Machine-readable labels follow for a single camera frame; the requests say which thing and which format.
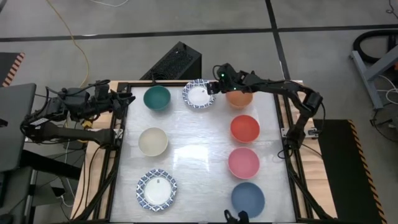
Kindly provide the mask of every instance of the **orange bowl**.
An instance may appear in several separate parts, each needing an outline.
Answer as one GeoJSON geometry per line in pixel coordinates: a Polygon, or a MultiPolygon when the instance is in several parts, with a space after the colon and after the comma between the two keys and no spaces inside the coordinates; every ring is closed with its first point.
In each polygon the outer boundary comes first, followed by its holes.
{"type": "Polygon", "coordinates": [[[231,134],[239,142],[250,143],[260,135],[260,125],[249,115],[240,115],[231,122],[231,134]]]}
{"type": "Polygon", "coordinates": [[[242,91],[231,91],[226,93],[229,105],[235,109],[243,109],[253,100],[253,93],[242,93],[242,91]]]}

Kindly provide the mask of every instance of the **bowl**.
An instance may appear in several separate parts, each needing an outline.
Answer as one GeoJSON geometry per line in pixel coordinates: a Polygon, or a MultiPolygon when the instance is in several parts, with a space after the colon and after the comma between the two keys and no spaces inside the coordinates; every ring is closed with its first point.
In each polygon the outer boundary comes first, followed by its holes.
{"type": "Polygon", "coordinates": [[[250,179],[259,171],[260,160],[253,150],[239,147],[229,155],[228,167],[237,178],[250,179]]]}
{"type": "Polygon", "coordinates": [[[260,125],[249,115],[240,115],[231,122],[231,134],[239,142],[250,143],[260,135],[260,125]]]}
{"type": "Polygon", "coordinates": [[[162,86],[150,87],[144,94],[145,105],[154,111],[166,109],[170,103],[170,99],[170,92],[162,86]]]}
{"type": "Polygon", "coordinates": [[[162,154],[169,143],[166,133],[160,128],[148,128],[138,139],[138,146],[146,156],[162,154]]]}
{"type": "Polygon", "coordinates": [[[262,190],[249,182],[238,184],[232,191],[231,200],[236,212],[245,211],[249,218],[260,215],[266,204],[262,190]]]}
{"type": "Polygon", "coordinates": [[[243,93],[242,91],[230,91],[226,93],[226,99],[232,108],[241,110],[252,102],[253,94],[243,93]]]}

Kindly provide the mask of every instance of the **white plate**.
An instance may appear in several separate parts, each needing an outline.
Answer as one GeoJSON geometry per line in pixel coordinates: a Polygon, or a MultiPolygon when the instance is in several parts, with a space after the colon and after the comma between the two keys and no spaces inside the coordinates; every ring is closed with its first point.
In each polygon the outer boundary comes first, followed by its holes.
{"type": "Polygon", "coordinates": [[[139,205],[158,212],[173,203],[177,193],[177,183],[166,171],[153,169],[141,177],[136,193],[139,205]]]}
{"type": "Polygon", "coordinates": [[[215,95],[207,94],[208,80],[197,79],[187,83],[182,90],[184,102],[193,108],[207,108],[214,103],[215,95]]]}

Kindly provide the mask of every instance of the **gray floor tile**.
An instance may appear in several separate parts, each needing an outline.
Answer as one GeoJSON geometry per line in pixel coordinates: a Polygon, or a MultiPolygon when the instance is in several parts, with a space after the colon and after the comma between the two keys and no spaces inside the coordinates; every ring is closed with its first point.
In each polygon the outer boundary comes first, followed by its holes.
{"type": "MultiPolygon", "coordinates": [[[[237,70],[255,70],[280,79],[279,60],[272,34],[226,34],[78,41],[90,62],[89,82],[99,79],[138,80],[178,41],[203,55],[203,78],[212,78],[216,64],[231,63],[237,70]]],[[[2,52],[25,52],[13,85],[34,82],[54,90],[78,86],[86,74],[81,53],[70,41],[0,43],[2,52]]]]}
{"type": "MultiPolygon", "coordinates": [[[[75,35],[271,26],[263,0],[130,0],[121,7],[89,0],[51,2],[75,35]]],[[[68,35],[45,0],[8,1],[0,30],[0,37],[68,35]]]]}
{"type": "Polygon", "coordinates": [[[278,27],[358,26],[396,24],[380,0],[273,0],[278,27]]]}
{"type": "MultiPolygon", "coordinates": [[[[397,223],[397,144],[384,139],[370,125],[373,106],[348,58],[351,44],[363,32],[295,32],[280,36],[292,79],[303,80],[322,94],[327,119],[352,119],[355,122],[387,220],[397,223]]],[[[369,54],[379,55],[379,48],[380,45],[373,45],[366,49],[369,54]]]]}

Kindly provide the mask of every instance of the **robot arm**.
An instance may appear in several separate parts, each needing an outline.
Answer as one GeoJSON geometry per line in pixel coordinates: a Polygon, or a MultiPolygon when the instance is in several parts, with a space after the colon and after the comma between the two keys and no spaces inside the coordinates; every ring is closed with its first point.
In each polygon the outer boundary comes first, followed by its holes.
{"type": "Polygon", "coordinates": [[[243,93],[255,93],[262,91],[287,96],[292,100],[293,105],[300,111],[300,117],[296,124],[290,127],[284,140],[285,145],[292,149],[299,149],[303,143],[305,133],[304,126],[313,117],[322,103],[322,96],[312,89],[300,85],[290,80],[264,80],[259,78],[254,72],[236,72],[234,68],[226,63],[217,70],[218,81],[207,84],[209,95],[219,92],[242,91],[243,93]],[[301,102],[299,92],[305,93],[305,98],[301,102]]]}
{"type": "Polygon", "coordinates": [[[56,92],[54,98],[46,99],[42,109],[26,116],[21,123],[21,131],[33,142],[40,143],[51,139],[94,141],[100,146],[112,146],[115,133],[113,129],[99,131],[85,131],[70,128],[60,128],[51,121],[65,121],[70,115],[72,121],[85,119],[94,121],[101,113],[113,112],[117,119],[121,119],[124,110],[135,100],[131,93],[116,93],[109,91],[109,80],[99,81],[86,88],[63,88],[56,92]],[[95,86],[95,95],[90,98],[86,89],[95,86]]]}

